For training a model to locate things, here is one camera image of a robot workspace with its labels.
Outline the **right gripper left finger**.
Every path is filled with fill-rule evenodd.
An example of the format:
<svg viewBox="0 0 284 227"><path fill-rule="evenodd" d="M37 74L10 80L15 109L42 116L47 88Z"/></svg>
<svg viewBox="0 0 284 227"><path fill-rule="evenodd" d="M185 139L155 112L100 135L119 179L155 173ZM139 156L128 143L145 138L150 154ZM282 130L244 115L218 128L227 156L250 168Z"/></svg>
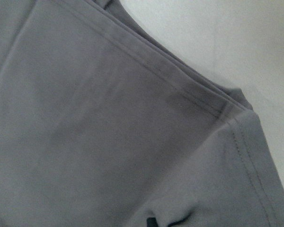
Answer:
<svg viewBox="0 0 284 227"><path fill-rule="evenodd" d="M149 217L146 219L146 227L157 227L157 220L155 217Z"/></svg>

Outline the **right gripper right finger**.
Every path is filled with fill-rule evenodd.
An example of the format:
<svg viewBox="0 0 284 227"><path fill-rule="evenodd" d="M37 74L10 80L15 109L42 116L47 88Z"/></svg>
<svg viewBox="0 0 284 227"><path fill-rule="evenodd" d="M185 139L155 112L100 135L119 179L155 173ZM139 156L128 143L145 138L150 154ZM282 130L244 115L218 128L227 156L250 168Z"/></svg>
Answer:
<svg viewBox="0 0 284 227"><path fill-rule="evenodd" d="M189 216L186 216L185 218L183 218L183 219L181 219L181 220L178 220L178 221L175 221L175 222L172 222L172 223L168 224L168 227L173 227L173 226L176 226L176 225L181 225L181 224L185 223L188 219L189 219Z"/></svg>

